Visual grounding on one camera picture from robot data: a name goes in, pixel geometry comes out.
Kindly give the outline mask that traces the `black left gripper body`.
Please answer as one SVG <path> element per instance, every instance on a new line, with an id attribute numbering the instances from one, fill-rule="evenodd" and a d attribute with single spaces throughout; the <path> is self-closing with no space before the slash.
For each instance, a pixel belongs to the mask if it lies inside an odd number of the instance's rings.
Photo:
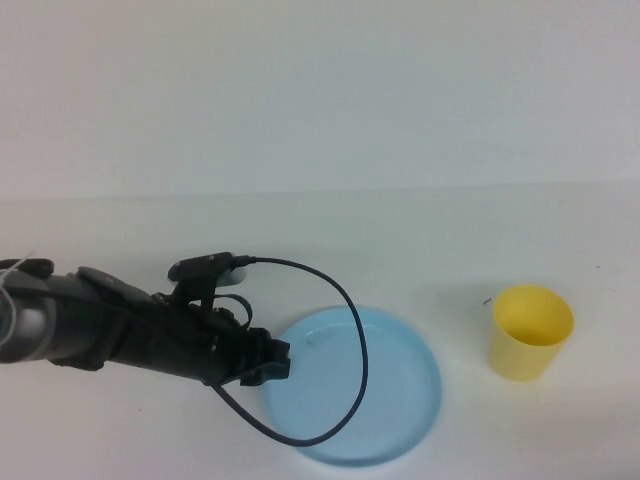
<path id="1" fill-rule="evenodd" d="M 224 307 L 205 311 L 193 302 L 179 305 L 170 295 L 156 293 L 152 299 L 165 314 L 164 327 L 169 338 L 195 364 L 195 377 L 207 385 L 226 385 L 261 365 L 254 362 L 252 338 L 249 334 L 253 310 L 249 302 L 237 294 L 224 294 L 224 299 L 238 302 L 247 313 L 239 321 Z"/>

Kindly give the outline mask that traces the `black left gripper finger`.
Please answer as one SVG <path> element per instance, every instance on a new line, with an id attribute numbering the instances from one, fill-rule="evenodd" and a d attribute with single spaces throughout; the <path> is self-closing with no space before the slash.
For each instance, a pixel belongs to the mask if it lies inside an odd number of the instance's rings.
<path id="1" fill-rule="evenodd" d="M 290 363 L 270 363 L 243 373 L 239 377 L 243 387 L 259 387 L 272 380 L 285 380 L 289 377 Z"/>
<path id="2" fill-rule="evenodd" d="M 264 328 L 250 328 L 252 338 L 252 356 L 258 365 L 289 366 L 290 345 L 287 342 L 274 338 Z"/>

